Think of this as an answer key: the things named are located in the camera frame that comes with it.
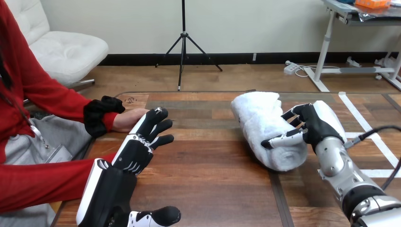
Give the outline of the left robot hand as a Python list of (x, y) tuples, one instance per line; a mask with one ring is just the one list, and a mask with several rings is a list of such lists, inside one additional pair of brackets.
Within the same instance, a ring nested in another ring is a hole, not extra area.
[(175, 206), (134, 211), (130, 201), (137, 176), (148, 166), (153, 151), (174, 141), (168, 111), (151, 109), (136, 123), (111, 162), (96, 158), (93, 162), (76, 215), (79, 227), (170, 227), (181, 220)]

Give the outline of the person's hand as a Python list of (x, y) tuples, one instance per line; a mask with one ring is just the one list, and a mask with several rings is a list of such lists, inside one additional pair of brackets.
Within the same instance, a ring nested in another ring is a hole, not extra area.
[(121, 133), (130, 132), (141, 117), (148, 111), (148, 109), (136, 108), (117, 114), (113, 121), (112, 130)]

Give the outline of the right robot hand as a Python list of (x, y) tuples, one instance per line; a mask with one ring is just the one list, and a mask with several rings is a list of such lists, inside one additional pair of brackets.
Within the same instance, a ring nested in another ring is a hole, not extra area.
[(328, 137), (347, 141), (345, 131), (334, 111), (322, 100), (314, 103), (295, 105), (281, 115), (285, 121), (294, 118), (289, 124), (295, 127), (284, 134), (264, 140), (266, 149), (291, 147), (300, 143), (317, 145)]

